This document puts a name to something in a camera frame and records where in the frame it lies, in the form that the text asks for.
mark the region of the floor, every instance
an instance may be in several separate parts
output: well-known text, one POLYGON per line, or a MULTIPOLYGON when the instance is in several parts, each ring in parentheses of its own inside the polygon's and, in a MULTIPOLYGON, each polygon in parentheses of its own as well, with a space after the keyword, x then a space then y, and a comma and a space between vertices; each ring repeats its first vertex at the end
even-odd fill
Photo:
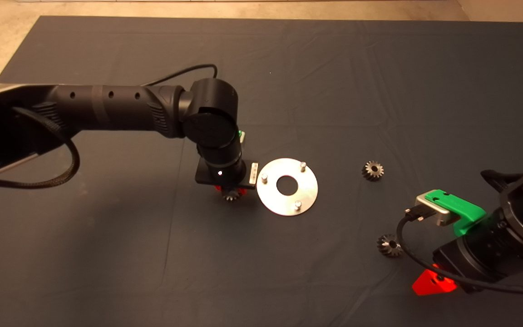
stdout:
POLYGON ((523 0, 16 2, 0 0, 0 72, 40 15, 523 21, 523 0))

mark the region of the label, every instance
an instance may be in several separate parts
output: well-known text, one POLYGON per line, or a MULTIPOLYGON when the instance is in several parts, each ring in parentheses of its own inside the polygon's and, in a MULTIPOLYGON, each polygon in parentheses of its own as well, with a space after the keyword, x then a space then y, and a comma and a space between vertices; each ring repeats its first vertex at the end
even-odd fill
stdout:
POLYGON ((257 182, 257 167, 259 164, 257 162, 252 162, 252 171, 249 173, 249 184, 255 185, 257 182))

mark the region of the circular metal plate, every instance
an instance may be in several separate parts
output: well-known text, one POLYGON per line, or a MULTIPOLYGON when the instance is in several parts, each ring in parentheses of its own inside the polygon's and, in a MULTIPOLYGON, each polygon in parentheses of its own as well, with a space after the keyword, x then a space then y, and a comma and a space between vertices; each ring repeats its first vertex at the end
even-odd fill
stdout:
POLYGON ((296 159, 281 158, 271 161, 260 170, 258 176, 257 195, 268 209, 278 215, 299 215, 310 209, 318 196, 316 176, 310 167, 296 159), (290 176, 296 180, 296 193, 280 193, 278 180, 282 176, 290 176))

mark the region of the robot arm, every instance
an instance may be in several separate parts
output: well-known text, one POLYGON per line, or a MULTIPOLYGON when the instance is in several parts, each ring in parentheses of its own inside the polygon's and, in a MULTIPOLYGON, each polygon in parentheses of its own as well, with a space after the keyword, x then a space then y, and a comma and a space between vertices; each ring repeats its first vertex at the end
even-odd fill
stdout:
POLYGON ((250 175, 257 165, 242 159, 237 105, 235 89, 219 79, 196 81, 190 91, 178 85, 0 85, 0 170, 63 144, 13 110, 23 108, 53 122, 66 138, 81 130, 187 137, 201 156, 198 183, 224 191, 255 188, 250 175))
POLYGON ((487 170, 482 175, 500 191, 500 207, 491 214, 452 194, 436 190, 427 197, 428 202, 418 198, 417 205, 408 209, 399 223, 397 236, 402 250, 428 269, 413 285, 419 295, 450 292, 454 287, 449 283, 453 281, 466 292, 485 288, 523 294, 523 286, 497 283, 523 271, 523 174, 487 170), (434 265, 417 257, 402 236, 407 222, 429 217, 438 217, 439 226, 454 223, 458 236, 434 250, 434 265))

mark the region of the green gripper part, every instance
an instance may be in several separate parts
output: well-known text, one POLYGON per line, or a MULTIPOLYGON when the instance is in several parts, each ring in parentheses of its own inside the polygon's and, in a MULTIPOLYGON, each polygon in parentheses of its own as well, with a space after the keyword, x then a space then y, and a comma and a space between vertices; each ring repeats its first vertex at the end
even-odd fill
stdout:
POLYGON ((459 216, 459 220, 453 224, 453 232, 457 237, 465 235, 473 225, 488 214, 481 207, 444 190, 432 191, 425 195, 425 199, 459 216))

